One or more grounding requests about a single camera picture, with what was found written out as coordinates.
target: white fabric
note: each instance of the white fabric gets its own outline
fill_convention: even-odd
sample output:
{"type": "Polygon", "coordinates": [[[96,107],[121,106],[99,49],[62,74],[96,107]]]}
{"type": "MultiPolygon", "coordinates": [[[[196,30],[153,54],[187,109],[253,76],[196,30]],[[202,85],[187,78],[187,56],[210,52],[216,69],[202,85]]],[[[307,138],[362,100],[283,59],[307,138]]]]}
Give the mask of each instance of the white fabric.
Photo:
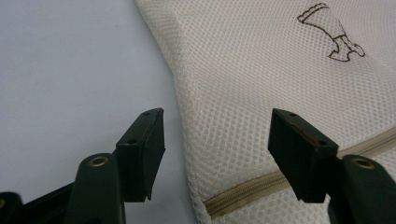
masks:
{"type": "Polygon", "coordinates": [[[135,1],[174,74],[198,219],[327,220],[264,209],[300,204],[288,191],[215,220],[202,202],[277,169],[266,149],[274,107],[341,149],[396,125],[396,1],[135,1]]]}

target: brown stitching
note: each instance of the brown stitching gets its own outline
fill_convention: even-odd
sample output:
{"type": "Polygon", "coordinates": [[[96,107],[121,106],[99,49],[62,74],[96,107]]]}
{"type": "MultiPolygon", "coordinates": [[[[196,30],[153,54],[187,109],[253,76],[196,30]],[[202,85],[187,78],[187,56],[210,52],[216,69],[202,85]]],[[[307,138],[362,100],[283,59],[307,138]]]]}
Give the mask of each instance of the brown stitching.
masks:
{"type": "Polygon", "coordinates": [[[298,17],[297,17],[297,20],[298,20],[300,23],[302,23],[302,24],[310,25],[310,26],[313,26],[313,27],[318,28],[319,30],[323,31],[323,33],[325,33],[325,34],[332,40],[332,42],[333,42],[333,43],[335,44],[335,46],[336,46],[336,49],[333,50],[332,53],[330,53],[330,54],[328,55],[329,58],[331,58],[331,59],[333,59],[333,60],[336,60],[336,61],[339,61],[339,62],[346,63],[346,62],[349,62],[349,61],[350,61],[349,54],[351,54],[352,52],[355,52],[355,53],[357,53],[359,56],[364,57],[366,54],[365,54],[363,48],[362,48],[360,45],[354,44],[354,43],[352,43],[352,42],[349,40],[349,38],[347,37],[347,34],[346,34],[345,30],[344,30],[343,25],[341,24],[341,22],[340,22],[338,19],[337,19],[337,21],[338,21],[338,24],[339,24],[339,26],[340,26],[342,35],[338,35],[338,36],[336,36],[336,37],[332,37],[332,35],[331,35],[329,32],[327,32],[327,31],[325,30],[325,28],[320,27],[320,26],[318,26],[318,25],[316,25],[316,24],[312,24],[312,23],[306,22],[306,20],[307,20],[309,17],[311,17],[311,15],[317,13],[318,11],[320,11],[320,10],[322,10],[322,9],[324,9],[324,8],[327,8],[327,9],[330,10],[330,8],[329,8],[328,5],[326,5],[326,4],[324,4],[324,3],[318,3],[318,4],[316,4],[316,5],[312,6],[312,7],[310,7],[310,8],[309,8],[308,10],[306,10],[305,12],[303,12],[302,15],[298,16],[298,17]],[[348,49],[348,52],[346,53],[346,59],[345,59],[345,60],[340,60],[340,59],[337,59],[337,58],[335,57],[335,54],[336,54],[336,55],[339,55],[339,54],[340,54],[340,50],[341,50],[341,46],[338,44],[337,40],[338,40],[338,41],[341,41],[341,42],[343,43],[342,45],[345,45],[345,46],[347,47],[347,49],[348,49]]]}

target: embroidered design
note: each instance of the embroidered design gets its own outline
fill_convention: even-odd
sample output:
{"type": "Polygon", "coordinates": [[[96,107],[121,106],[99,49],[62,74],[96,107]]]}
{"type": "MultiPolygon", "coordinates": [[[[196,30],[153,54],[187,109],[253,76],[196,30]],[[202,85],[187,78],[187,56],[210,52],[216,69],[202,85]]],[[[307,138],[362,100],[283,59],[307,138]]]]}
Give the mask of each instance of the embroidered design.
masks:
{"type": "Polygon", "coordinates": [[[332,39],[336,47],[328,56],[329,58],[340,62],[349,62],[349,54],[352,52],[364,57],[364,50],[361,46],[352,43],[348,39],[341,22],[334,17],[326,4],[319,3],[312,6],[300,15],[297,20],[302,24],[318,28],[332,39]]]}

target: zipper teeth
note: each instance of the zipper teeth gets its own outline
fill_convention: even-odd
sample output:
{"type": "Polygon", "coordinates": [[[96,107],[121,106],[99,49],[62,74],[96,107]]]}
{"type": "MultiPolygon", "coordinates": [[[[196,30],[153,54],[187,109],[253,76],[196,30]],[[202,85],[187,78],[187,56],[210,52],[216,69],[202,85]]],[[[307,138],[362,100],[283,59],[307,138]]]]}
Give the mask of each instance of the zipper teeth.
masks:
{"type": "MultiPolygon", "coordinates": [[[[348,150],[346,150],[346,155],[356,154],[356,155],[368,157],[371,155],[371,152],[375,151],[376,149],[381,148],[382,146],[384,146],[386,144],[395,144],[395,143],[396,143],[396,130],[393,130],[391,136],[386,137],[385,139],[381,139],[380,141],[373,143],[370,146],[363,147],[359,151],[347,153],[348,150]]],[[[287,182],[286,177],[280,173],[276,176],[265,179],[259,183],[253,184],[245,189],[238,190],[236,193],[233,193],[233,194],[227,196],[226,198],[221,199],[217,203],[214,203],[214,204],[208,206],[206,208],[206,211],[210,216],[214,216],[216,213],[220,212],[224,208],[228,207],[229,205],[231,205],[233,203],[240,201],[241,199],[243,199],[247,196],[250,196],[250,195],[257,193],[259,191],[265,191],[269,188],[272,188],[276,185],[280,185],[285,182],[287,182]]]]}
{"type": "Polygon", "coordinates": [[[284,183],[286,181],[287,179],[283,175],[274,176],[270,179],[254,184],[246,189],[239,190],[235,194],[228,196],[227,198],[221,200],[220,202],[207,207],[207,212],[209,213],[209,215],[213,215],[218,211],[220,211],[221,209],[227,207],[232,203],[238,202],[239,200],[243,199],[246,196],[249,196],[258,191],[269,189],[275,185],[284,183]]]}

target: zipper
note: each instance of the zipper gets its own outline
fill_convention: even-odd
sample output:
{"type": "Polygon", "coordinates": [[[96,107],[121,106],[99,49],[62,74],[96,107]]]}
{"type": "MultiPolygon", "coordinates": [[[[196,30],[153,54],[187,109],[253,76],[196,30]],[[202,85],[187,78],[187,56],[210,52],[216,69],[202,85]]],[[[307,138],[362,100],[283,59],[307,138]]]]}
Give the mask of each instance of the zipper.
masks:
{"type": "MultiPolygon", "coordinates": [[[[338,152],[338,157],[354,154],[373,158],[396,147],[396,127],[380,135],[338,152]]],[[[269,175],[251,179],[235,188],[228,189],[204,202],[207,213],[212,217],[221,217],[248,203],[286,189],[288,180],[277,170],[269,175]]]]}

